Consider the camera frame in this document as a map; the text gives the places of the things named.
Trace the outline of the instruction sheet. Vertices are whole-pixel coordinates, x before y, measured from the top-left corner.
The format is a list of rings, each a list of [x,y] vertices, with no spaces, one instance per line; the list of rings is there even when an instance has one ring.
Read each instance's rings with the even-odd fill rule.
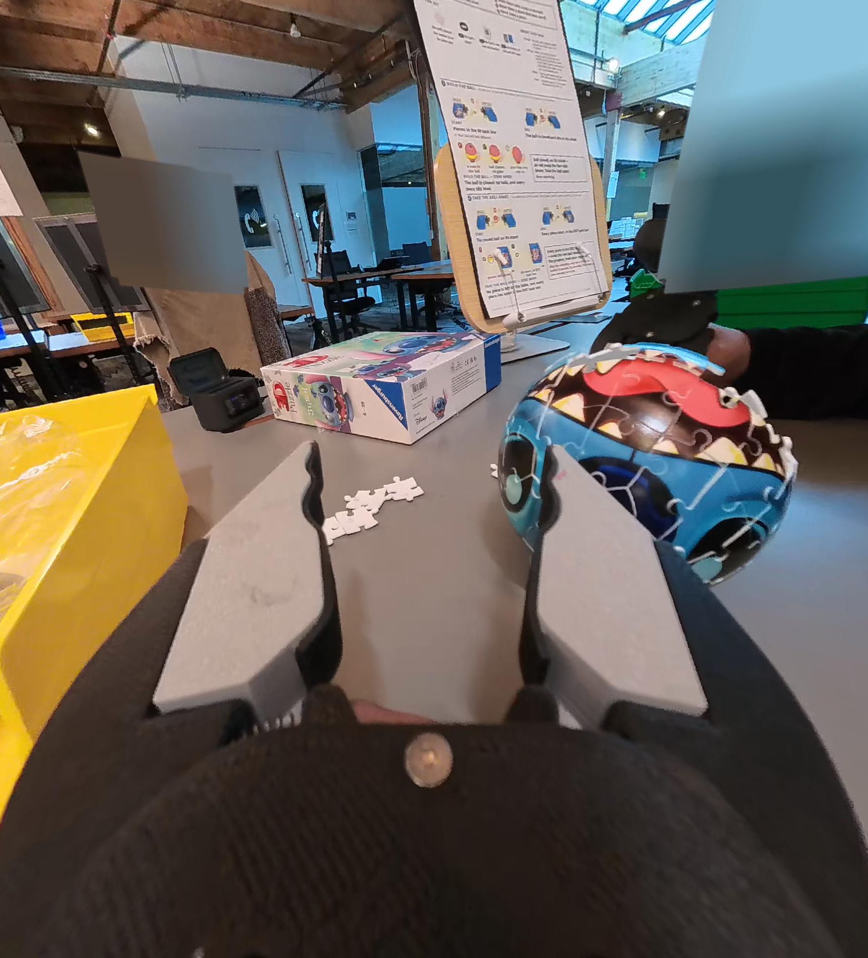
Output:
[[[580,112],[560,4],[419,1],[414,12],[448,135],[447,172],[489,321],[594,305],[610,278],[602,187]]]

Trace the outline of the white phone booth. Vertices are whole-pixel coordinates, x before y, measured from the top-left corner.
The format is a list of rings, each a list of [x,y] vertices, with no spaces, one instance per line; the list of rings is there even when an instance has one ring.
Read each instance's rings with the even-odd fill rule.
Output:
[[[320,205],[326,207],[324,230],[332,233],[332,248],[355,266],[374,262],[355,151],[200,147],[197,157],[201,169],[230,174],[237,188],[258,195],[270,245],[253,255],[273,281],[280,305],[311,305],[318,317],[326,316],[320,289],[308,283],[316,275]]]

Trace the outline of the person's right forearm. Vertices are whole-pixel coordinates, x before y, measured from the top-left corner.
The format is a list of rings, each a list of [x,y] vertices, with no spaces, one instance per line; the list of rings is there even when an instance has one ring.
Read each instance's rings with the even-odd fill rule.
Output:
[[[755,329],[735,382],[754,391],[772,418],[868,421],[868,326]]]

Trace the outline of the black office chair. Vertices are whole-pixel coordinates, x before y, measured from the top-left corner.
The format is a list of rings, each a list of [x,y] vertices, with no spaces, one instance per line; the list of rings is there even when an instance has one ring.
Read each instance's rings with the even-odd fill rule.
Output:
[[[328,326],[335,342],[367,331],[362,316],[377,305],[364,282],[355,279],[364,271],[352,267],[344,250],[325,248],[320,258],[320,278]]]

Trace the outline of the clear plastic bag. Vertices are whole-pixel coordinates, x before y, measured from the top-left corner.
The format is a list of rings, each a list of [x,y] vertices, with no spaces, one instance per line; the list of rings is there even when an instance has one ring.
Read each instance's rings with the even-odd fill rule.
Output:
[[[33,414],[0,425],[0,620],[57,544],[90,467],[68,425]]]

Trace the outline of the blue puzzle ball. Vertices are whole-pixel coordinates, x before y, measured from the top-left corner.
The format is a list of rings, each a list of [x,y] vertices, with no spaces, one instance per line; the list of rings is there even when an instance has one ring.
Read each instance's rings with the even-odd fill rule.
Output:
[[[508,417],[498,485],[533,548],[546,452],[562,447],[704,582],[747,566],[784,520],[799,463],[753,391],[686,349],[611,344],[545,371]]]

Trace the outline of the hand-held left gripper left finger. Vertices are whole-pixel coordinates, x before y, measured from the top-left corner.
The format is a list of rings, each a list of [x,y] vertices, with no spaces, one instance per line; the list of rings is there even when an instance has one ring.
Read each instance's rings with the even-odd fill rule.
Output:
[[[287,728],[333,682],[343,635],[322,488],[305,441],[208,534],[153,693],[161,714],[240,702],[260,729]]]

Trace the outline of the dark background desks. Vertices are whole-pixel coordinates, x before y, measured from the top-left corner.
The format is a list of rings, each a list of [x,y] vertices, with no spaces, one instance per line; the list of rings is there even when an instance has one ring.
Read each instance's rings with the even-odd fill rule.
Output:
[[[334,343],[352,339],[367,330],[362,313],[347,316],[342,306],[340,286],[350,283],[365,289],[381,281],[394,283],[397,294],[398,326],[401,331],[434,333],[439,330],[442,313],[441,296],[455,285],[454,272],[448,260],[431,261],[420,265],[408,265],[394,269],[348,270],[330,277],[303,277],[310,290],[319,289],[323,298],[325,314]]]

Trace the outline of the yellow plastic bin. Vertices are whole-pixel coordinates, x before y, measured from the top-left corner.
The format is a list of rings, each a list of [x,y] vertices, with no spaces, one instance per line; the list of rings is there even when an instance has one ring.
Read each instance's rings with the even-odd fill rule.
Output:
[[[181,549],[188,497],[153,387],[58,402],[91,461],[57,544],[0,621],[0,820],[75,677]]]

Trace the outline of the puzzle ball cardboard box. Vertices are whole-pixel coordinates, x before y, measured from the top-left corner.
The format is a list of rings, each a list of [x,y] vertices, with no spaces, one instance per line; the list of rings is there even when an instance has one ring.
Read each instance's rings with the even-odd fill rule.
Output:
[[[371,332],[261,368],[279,421],[411,445],[501,381],[496,334]]]

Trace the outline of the small black case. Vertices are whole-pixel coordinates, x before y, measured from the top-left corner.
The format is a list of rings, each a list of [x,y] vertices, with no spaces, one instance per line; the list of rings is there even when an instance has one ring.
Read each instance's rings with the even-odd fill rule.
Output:
[[[212,347],[172,358],[167,370],[207,431],[230,433],[263,414],[257,379],[252,374],[230,373],[221,354]]]

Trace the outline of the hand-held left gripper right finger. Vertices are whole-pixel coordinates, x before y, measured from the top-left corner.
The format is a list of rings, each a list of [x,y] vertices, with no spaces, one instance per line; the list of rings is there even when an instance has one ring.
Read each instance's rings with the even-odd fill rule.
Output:
[[[520,669],[568,727],[600,728],[618,703],[708,708],[654,539],[562,447],[544,459]]]

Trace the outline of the person's right hand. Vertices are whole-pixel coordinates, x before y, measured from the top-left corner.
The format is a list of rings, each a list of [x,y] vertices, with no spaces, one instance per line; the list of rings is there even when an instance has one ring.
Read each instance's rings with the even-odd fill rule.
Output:
[[[751,342],[747,332],[710,324],[711,339],[706,351],[710,366],[704,374],[707,381],[726,388],[746,372],[751,359]]]

